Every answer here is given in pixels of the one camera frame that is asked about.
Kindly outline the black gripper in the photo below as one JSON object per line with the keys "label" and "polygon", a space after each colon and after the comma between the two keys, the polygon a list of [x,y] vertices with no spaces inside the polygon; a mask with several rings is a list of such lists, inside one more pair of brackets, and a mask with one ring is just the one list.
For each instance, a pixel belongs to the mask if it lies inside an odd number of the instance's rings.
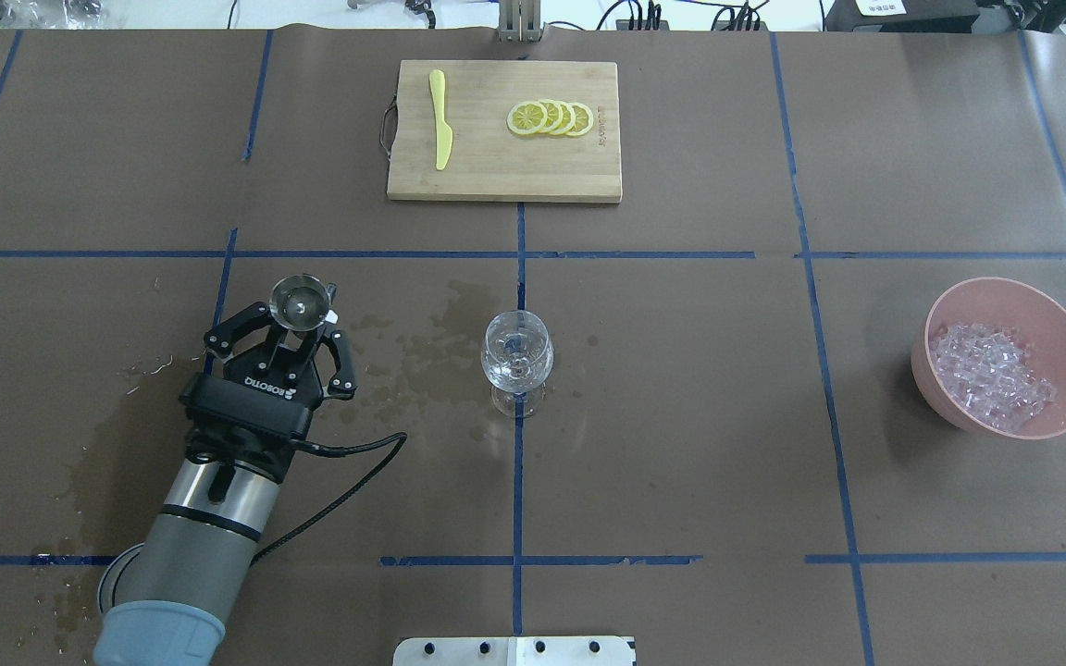
{"label": "black gripper", "polygon": [[[269,304],[257,300],[204,332],[207,354],[221,366],[219,375],[195,374],[179,396],[197,426],[233,426],[263,439],[305,439],[323,396],[351,401],[355,378],[348,332],[337,316],[323,321],[320,337],[304,334],[296,346],[292,332],[278,332]],[[263,330],[257,345],[236,353],[238,342]],[[320,344],[332,355],[334,374],[323,387],[314,354]]]}

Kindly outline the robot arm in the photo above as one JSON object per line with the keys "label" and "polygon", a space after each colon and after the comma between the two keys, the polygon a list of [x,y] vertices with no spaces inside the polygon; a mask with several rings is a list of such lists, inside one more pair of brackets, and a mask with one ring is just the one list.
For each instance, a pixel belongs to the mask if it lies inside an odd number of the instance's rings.
{"label": "robot arm", "polygon": [[205,334],[219,374],[196,374],[183,462],[154,526],[98,586],[96,665],[207,665],[254,563],[296,452],[323,401],[354,396],[338,316],[258,300]]}

